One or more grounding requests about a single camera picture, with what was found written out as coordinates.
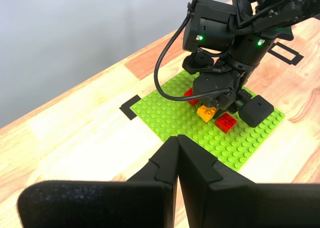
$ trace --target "wood grain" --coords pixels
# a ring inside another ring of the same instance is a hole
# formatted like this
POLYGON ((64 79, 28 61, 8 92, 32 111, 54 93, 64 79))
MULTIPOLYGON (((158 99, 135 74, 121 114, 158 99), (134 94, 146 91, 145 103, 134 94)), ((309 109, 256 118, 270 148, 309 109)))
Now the wood grain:
MULTIPOLYGON (((149 49, 148 51, 144 52, 143 54, 131 59, 128 61, 125 66, 139 79, 143 79, 147 77, 149 74, 152 74, 155 69, 156 62, 161 54, 162 50, 165 48, 169 39, 166 39, 159 43, 157 46, 149 49)), ((176 41, 170 47, 167 55, 164 57, 163 61, 161 62, 161 67, 166 65, 171 60, 177 58, 181 54, 184 53, 182 50, 183 44, 183 33, 181 33, 176 41)))
MULTIPOLYGON (((278 41, 305 56, 297 66, 267 54, 247 83, 286 114, 239 171, 255 182, 320 182, 319 22, 298 24, 294 41, 278 41)), ((21 227, 16 202, 36 182, 127 180, 144 166, 162 141, 119 107, 155 89, 154 64, 172 34, 0 129, 0 227, 21 227)), ((160 69, 161 83, 182 70, 181 38, 160 69)), ((188 227, 180 189, 175 220, 188 227)))

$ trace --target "orange lego brick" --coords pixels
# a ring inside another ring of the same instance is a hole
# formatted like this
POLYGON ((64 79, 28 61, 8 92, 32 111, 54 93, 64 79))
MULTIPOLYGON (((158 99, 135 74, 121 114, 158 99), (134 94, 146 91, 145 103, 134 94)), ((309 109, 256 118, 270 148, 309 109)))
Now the orange lego brick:
POLYGON ((215 113, 218 109, 215 107, 207 108, 205 105, 202 105, 197 110, 197 114, 205 121, 205 123, 208 123, 212 118, 214 117, 215 113))

